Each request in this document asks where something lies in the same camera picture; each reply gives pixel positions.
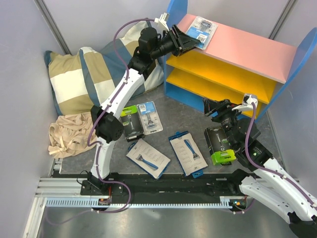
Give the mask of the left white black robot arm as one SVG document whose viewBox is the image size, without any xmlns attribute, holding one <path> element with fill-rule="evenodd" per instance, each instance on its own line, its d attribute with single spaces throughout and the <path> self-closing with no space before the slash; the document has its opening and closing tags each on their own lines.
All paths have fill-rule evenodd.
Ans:
<svg viewBox="0 0 317 238">
<path fill-rule="evenodd" d="M 121 112 L 135 91 L 147 80 L 156 66 L 156 60 L 167 54 L 181 56 L 193 50 L 200 40 L 182 32 L 176 25 L 159 34 L 153 27 L 144 28 L 138 39 L 138 47 L 126 66 L 126 71 L 112 94 L 99 106 L 91 108 L 93 128 L 91 134 L 96 141 L 88 141 L 88 146 L 96 145 L 94 165 L 91 169 L 92 190 L 103 195 L 109 184 L 110 160 L 116 141 L 123 134 L 119 118 Z"/>
</svg>

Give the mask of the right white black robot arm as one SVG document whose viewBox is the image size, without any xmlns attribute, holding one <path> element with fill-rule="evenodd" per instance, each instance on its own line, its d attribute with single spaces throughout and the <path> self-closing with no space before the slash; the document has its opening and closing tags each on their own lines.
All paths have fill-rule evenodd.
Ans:
<svg viewBox="0 0 317 238">
<path fill-rule="evenodd" d="M 293 179 L 259 142 L 260 131 L 255 124 L 258 99 L 245 94 L 242 103 L 229 99 L 214 101 L 203 98 L 204 114 L 219 123 L 229 149 L 238 162 L 271 185 L 258 185 L 256 179 L 238 169 L 227 182 L 232 195 L 250 196 L 274 211 L 299 238 L 317 236 L 317 199 Z"/>
</svg>

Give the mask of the blue Gillette razor blister pack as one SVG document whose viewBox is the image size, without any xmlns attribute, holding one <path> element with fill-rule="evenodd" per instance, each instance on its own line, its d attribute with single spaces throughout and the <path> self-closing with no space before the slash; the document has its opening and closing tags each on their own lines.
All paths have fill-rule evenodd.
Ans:
<svg viewBox="0 0 317 238">
<path fill-rule="evenodd" d="M 186 34 L 200 41 L 197 48 L 205 50 L 209 45 L 213 35 L 218 28 L 218 24 L 205 18 L 196 16 Z"/>
</svg>

